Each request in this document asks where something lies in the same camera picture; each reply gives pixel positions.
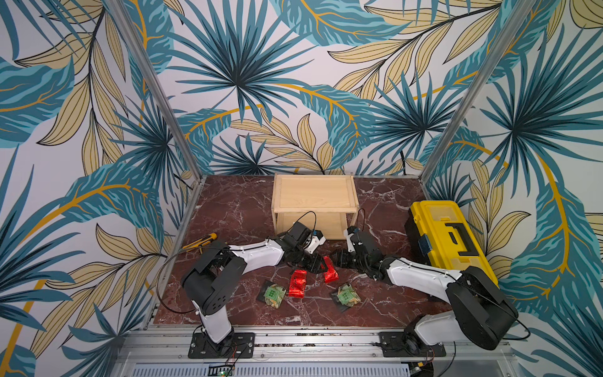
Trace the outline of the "green tea bag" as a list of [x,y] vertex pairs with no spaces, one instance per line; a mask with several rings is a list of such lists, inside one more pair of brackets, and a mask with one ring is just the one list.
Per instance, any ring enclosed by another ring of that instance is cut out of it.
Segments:
[[286,293],[287,291],[283,286],[275,284],[272,281],[265,281],[260,288],[257,300],[274,309],[279,309]]
[[330,294],[336,308],[344,313],[348,309],[361,304],[362,299],[349,283],[343,284]]

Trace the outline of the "red tea bag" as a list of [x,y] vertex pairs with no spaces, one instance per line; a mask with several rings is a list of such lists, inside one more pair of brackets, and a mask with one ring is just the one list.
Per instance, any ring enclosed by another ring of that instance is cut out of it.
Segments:
[[292,298],[304,298],[306,293],[307,272],[305,270],[295,270],[290,279],[288,296]]
[[326,284],[333,283],[339,280],[339,275],[331,263],[325,261],[327,270],[323,273],[323,279]]

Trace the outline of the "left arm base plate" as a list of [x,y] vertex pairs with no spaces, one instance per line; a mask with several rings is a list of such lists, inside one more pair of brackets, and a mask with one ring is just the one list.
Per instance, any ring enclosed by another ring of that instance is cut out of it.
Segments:
[[204,332],[193,334],[189,359],[250,359],[254,353],[255,334],[253,332],[234,332],[219,343],[213,342]]

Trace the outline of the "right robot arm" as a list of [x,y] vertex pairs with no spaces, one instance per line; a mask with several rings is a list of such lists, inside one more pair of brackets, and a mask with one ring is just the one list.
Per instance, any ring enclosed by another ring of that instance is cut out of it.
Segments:
[[404,330],[409,352],[443,342],[470,341],[494,350],[518,322],[518,311],[482,269],[446,270],[394,255],[384,255],[368,232],[355,226],[343,231],[346,250],[335,260],[374,281],[408,287],[438,298],[451,309],[418,316]]

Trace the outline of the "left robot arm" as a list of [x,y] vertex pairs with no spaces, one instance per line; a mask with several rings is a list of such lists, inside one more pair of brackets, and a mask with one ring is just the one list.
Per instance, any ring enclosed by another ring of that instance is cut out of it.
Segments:
[[244,274],[282,262],[316,272],[321,261],[312,259],[325,241],[319,230],[302,228],[258,243],[232,245],[216,240],[203,248],[193,268],[183,276],[182,287],[210,345],[224,347],[230,343],[233,328],[226,305]]

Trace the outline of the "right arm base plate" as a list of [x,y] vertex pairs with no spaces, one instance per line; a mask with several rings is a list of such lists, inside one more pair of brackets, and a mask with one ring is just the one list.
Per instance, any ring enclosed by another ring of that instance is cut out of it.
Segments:
[[400,331],[378,333],[377,346],[385,358],[440,358],[446,356],[442,345],[428,346],[417,336]]

